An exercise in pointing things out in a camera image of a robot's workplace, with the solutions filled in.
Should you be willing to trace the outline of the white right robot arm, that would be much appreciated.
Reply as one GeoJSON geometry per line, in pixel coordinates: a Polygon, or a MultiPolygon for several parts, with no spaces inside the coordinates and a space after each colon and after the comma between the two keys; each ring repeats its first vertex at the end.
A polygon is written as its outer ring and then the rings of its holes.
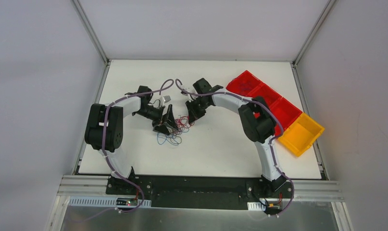
{"type": "Polygon", "coordinates": [[[182,89],[189,100],[185,105],[188,110],[188,122],[194,123],[206,114],[210,106],[228,109],[239,115],[246,137],[254,142],[262,166],[263,192],[275,197],[282,191],[287,181],[278,165],[274,139],[278,119],[273,115],[263,97],[243,97],[224,89],[220,85],[212,87],[201,78],[193,84],[194,92],[182,89]]]}

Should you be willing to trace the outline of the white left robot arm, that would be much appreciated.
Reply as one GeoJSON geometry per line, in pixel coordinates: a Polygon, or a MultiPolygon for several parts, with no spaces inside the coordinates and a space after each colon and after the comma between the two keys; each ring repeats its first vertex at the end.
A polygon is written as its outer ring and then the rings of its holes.
{"type": "Polygon", "coordinates": [[[121,147],[124,119],[139,115],[151,121],[154,132],[170,135],[178,131],[170,97],[160,98],[159,106],[154,106],[151,103],[153,94],[149,87],[139,86],[137,92],[125,94],[114,102],[94,103],[90,107],[84,140],[103,156],[111,176],[120,179],[119,190],[127,195],[136,190],[137,182],[129,177],[133,167],[121,147]]]}

